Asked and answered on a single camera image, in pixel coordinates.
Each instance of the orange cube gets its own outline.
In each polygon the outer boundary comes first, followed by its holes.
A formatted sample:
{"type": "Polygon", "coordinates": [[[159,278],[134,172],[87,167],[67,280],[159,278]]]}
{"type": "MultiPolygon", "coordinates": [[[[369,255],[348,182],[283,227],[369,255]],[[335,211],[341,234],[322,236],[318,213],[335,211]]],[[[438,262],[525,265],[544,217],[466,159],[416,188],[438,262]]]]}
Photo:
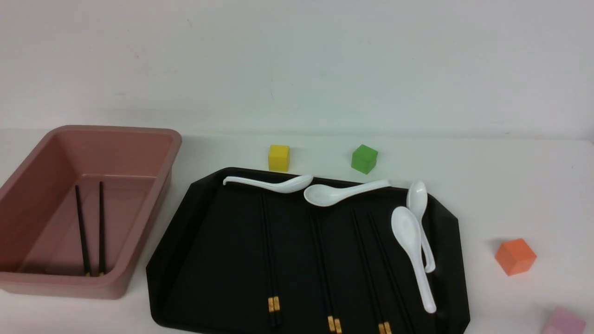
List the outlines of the orange cube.
{"type": "Polygon", "coordinates": [[[536,254],[522,238],[506,241],[495,255],[495,259],[507,276],[527,272],[536,261],[536,254]]]}

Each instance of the yellow cube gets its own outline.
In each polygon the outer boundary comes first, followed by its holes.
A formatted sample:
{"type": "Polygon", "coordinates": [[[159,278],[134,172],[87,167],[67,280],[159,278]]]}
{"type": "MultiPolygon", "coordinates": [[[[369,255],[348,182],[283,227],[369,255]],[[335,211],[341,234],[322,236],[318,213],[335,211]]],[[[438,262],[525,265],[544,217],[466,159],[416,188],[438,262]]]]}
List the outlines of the yellow cube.
{"type": "Polygon", "coordinates": [[[268,169],[276,172],[289,171],[289,146],[270,145],[268,169]]]}

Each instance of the black chopstick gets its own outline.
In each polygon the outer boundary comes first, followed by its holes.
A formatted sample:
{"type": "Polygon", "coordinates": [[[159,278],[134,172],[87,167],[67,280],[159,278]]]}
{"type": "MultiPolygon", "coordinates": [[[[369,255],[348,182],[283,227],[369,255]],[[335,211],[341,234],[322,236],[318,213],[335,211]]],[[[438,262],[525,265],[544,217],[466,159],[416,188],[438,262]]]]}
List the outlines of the black chopstick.
{"type": "Polygon", "coordinates": [[[354,210],[350,211],[350,217],[353,222],[353,227],[355,230],[355,235],[357,236],[358,242],[358,249],[359,249],[359,256],[361,257],[361,261],[363,262],[363,270],[365,272],[365,282],[367,284],[367,291],[369,292],[369,298],[371,300],[372,310],[375,315],[375,319],[378,324],[378,328],[381,334],[386,334],[386,323],[382,309],[380,298],[377,294],[377,290],[375,288],[375,283],[373,281],[373,275],[371,273],[371,266],[369,265],[369,258],[367,257],[367,251],[365,249],[365,244],[363,242],[363,235],[361,234],[361,227],[359,226],[359,222],[357,220],[357,216],[354,210]]]}
{"type": "MultiPolygon", "coordinates": [[[[377,227],[377,223],[375,222],[375,218],[373,217],[371,212],[367,213],[367,219],[369,220],[371,229],[374,232],[375,241],[380,246],[381,260],[382,260],[384,267],[388,273],[388,278],[390,279],[390,285],[392,286],[392,290],[394,292],[394,295],[396,296],[396,300],[398,301],[398,303],[400,305],[400,312],[405,313],[405,314],[402,314],[402,316],[404,319],[407,319],[406,325],[408,327],[409,332],[412,333],[413,327],[412,327],[412,324],[410,323],[410,315],[408,314],[408,311],[404,304],[404,301],[402,300],[402,297],[400,296],[400,287],[398,286],[398,281],[396,281],[396,273],[394,272],[394,269],[393,269],[392,265],[390,264],[390,261],[388,259],[388,252],[386,251],[386,247],[384,246],[384,243],[381,240],[380,229],[377,227]]],[[[384,325],[386,325],[386,324],[387,324],[386,333],[390,334],[391,333],[390,324],[384,323],[384,325]]]]}
{"type": "Polygon", "coordinates": [[[276,264],[274,261],[274,246],[272,243],[272,233],[270,232],[270,221],[266,206],[266,195],[260,195],[262,225],[264,232],[264,252],[267,262],[268,276],[268,313],[270,315],[270,326],[280,325],[280,298],[278,292],[278,276],[276,273],[276,264]]]}
{"type": "Polygon", "coordinates": [[[338,302],[336,301],[336,291],[334,290],[334,280],[332,278],[332,270],[330,269],[330,265],[327,261],[326,256],[326,243],[324,242],[324,234],[322,233],[322,226],[319,221],[315,219],[314,216],[314,225],[315,231],[317,233],[317,242],[318,242],[318,249],[320,251],[320,259],[322,264],[322,269],[324,272],[324,276],[326,277],[326,288],[327,288],[327,295],[329,300],[330,306],[330,314],[332,318],[328,317],[328,327],[330,328],[331,332],[336,332],[337,334],[342,334],[342,325],[340,324],[340,314],[338,310],[338,302]],[[332,327],[330,321],[334,320],[334,328],[332,327]]]}
{"type": "Polygon", "coordinates": [[[89,263],[89,251],[87,250],[87,234],[84,231],[84,218],[83,218],[83,207],[80,202],[80,192],[78,186],[74,186],[74,192],[76,194],[76,209],[78,213],[78,230],[80,232],[80,245],[83,251],[83,266],[84,275],[86,277],[91,276],[91,266],[89,263]]]}
{"type": "Polygon", "coordinates": [[[99,182],[99,276],[105,274],[105,207],[103,204],[103,182],[99,182]]]}
{"type": "Polygon", "coordinates": [[[311,237],[314,242],[315,248],[315,259],[318,265],[318,274],[320,276],[320,286],[322,287],[322,294],[324,297],[324,311],[326,312],[328,319],[328,329],[330,332],[336,332],[336,324],[334,323],[334,314],[332,311],[332,304],[330,301],[330,287],[328,284],[328,277],[326,275],[326,266],[324,259],[322,258],[322,251],[320,245],[320,239],[318,237],[318,227],[315,215],[311,213],[309,217],[309,227],[311,229],[311,237]]]}

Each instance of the table surface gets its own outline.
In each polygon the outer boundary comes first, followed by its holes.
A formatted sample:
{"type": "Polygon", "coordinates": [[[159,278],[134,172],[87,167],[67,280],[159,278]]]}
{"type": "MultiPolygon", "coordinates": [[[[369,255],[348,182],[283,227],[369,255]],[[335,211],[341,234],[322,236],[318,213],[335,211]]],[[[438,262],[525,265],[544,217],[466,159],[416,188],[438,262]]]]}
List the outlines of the table surface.
{"type": "MultiPolygon", "coordinates": [[[[0,182],[47,131],[0,130],[0,182]]],[[[120,300],[0,291],[2,333],[181,333],[150,316],[144,268],[188,186],[228,166],[267,169],[270,144],[291,147],[292,174],[407,187],[422,179],[459,219],[471,322],[467,334],[541,333],[557,306],[594,333],[594,145],[589,141],[188,134],[173,180],[120,300]],[[364,175],[350,168],[359,144],[380,152],[364,175]],[[530,272],[508,277],[495,261],[502,241],[524,238],[538,255],[530,272]]]]}

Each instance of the white spoon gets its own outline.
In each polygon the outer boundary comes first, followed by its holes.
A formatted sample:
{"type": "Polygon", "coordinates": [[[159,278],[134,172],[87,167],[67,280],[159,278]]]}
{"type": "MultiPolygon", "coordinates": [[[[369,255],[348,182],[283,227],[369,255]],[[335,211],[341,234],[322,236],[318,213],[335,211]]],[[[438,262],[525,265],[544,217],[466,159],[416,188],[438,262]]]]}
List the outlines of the white spoon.
{"type": "Polygon", "coordinates": [[[425,272],[431,273],[435,270],[435,259],[433,258],[433,252],[427,240],[427,235],[423,229],[423,215],[427,209],[427,188],[423,181],[416,181],[410,186],[409,192],[406,195],[406,207],[415,215],[416,220],[419,222],[421,227],[421,246],[423,247],[423,253],[425,253],[425,272]]]}
{"type": "Polygon", "coordinates": [[[345,198],[390,186],[390,181],[386,179],[359,184],[348,188],[333,188],[323,184],[314,184],[310,185],[303,192],[303,196],[306,201],[315,206],[331,206],[345,198]]]}
{"type": "Polygon", "coordinates": [[[274,191],[276,193],[289,194],[307,188],[307,186],[311,183],[313,179],[313,175],[301,175],[299,177],[294,177],[281,183],[268,183],[248,178],[226,177],[223,180],[223,185],[226,185],[227,182],[236,182],[241,184],[253,185],[254,187],[263,188],[266,190],[274,191]]]}
{"type": "Polygon", "coordinates": [[[395,208],[394,212],[392,212],[392,232],[410,258],[425,311],[427,313],[435,313],[437,307],[431,294],[427,275],[423,270],[421,229],[415,215],[403,206],[395,208]]]}

